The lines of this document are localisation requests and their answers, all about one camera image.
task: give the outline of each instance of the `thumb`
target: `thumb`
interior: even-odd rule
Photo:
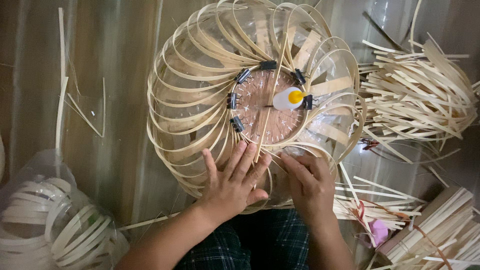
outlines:
[[[252,190],[247,197],[247,205],[254,204],[261,200],[268,199],[268,194],[263,189],[257,188]]]

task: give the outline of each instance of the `plastic bag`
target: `plastic bag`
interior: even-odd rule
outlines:
[[[111,269],[128,251],[59,160],[54,149],[37,153],[0,191],[0,269]]]

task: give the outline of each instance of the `pink object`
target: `pink object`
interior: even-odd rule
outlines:
[[[370,230],[373,234],[373,240],[375,241],[376,246],[383,244],[388,238],[388,228],[385,226],[383,221],[375,220],[369,222]]]

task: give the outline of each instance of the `black binder clip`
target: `black binder clip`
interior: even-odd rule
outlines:
[[[250,69],[242,69],[237,76],[233,79],[237,84],[241,85],[247,78],[252,78]]]
[[[276,69],[276,61],[275,61],[275,60],[271,60],[271,61],[260,62],[260,69],[261,69],[261,70],[272,70],[272,69]]]
[[[313,108],[313,95],[303,97],[303,106],[306,110],[311,110]]]
[[[237,100],[240,99],[237,96],[239,96],[239,94],[234,92],[227,94],[227,109],[232,109],[232,110],[237,109],[237,105],[240,104],[240,103],[237,103]]]
[[[304,73],[300,71],[300,69],[296,68],[295,72],[290,72],[290,75],[292,75],[293,80],[298,84],[298,85],[304,85],[307,81],[305,80],[305,76],[303,75]]]
[[[242,132],[245,130],[243,127],[243,124],[238,116],[235,116],[234,118],[230,119],[230,123],[232,123],[233,128],[235,129],[235,132]]]

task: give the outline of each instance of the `hand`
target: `hand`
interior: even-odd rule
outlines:
[[[248,172],[256,150],[256,144],[247,146],[246,142],[240,141],[223,173],[217,170],[210,151],[202,151],[208,180],[197,203],[217,226],[240,214],[248,205],[268,199],[266,191],[252,188],[270,165],[272,157],[268,154],[261,156]]]
[[[297,160],[282,153],[288,171],[293,204],[309,228],[324,227],[336,221],[333,213],[335,181],[322,158],[299,156]]]

